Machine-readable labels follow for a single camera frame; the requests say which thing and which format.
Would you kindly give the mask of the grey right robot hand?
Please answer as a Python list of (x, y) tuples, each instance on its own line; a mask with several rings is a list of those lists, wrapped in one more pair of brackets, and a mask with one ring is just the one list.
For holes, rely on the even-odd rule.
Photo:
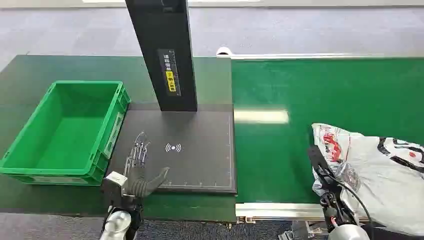
[(358, 225), (359, 221), (354, 211), (342, 199), (342, 193), (346, 188), (336, 180), (319, 147), (317, 145), (310, 146), (307, 149), (307, 154), (320, 183), (319, 189), (323, 191), (318, 195), (327, 230), (331, 232), (336, 226), (346, 224)]

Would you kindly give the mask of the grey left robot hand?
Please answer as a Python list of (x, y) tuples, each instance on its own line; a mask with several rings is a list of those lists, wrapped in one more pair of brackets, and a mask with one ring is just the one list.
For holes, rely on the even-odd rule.
[(150, 141), (145, 132), (140, 132), (134, 140), (124, 165), (124, 176), (128, 178), (124, 190), (126, 195), (145, 198), (158, 189), (167, 179), (169, 167), (163, 167), (151, 180), (146, 179), (146, 159)]

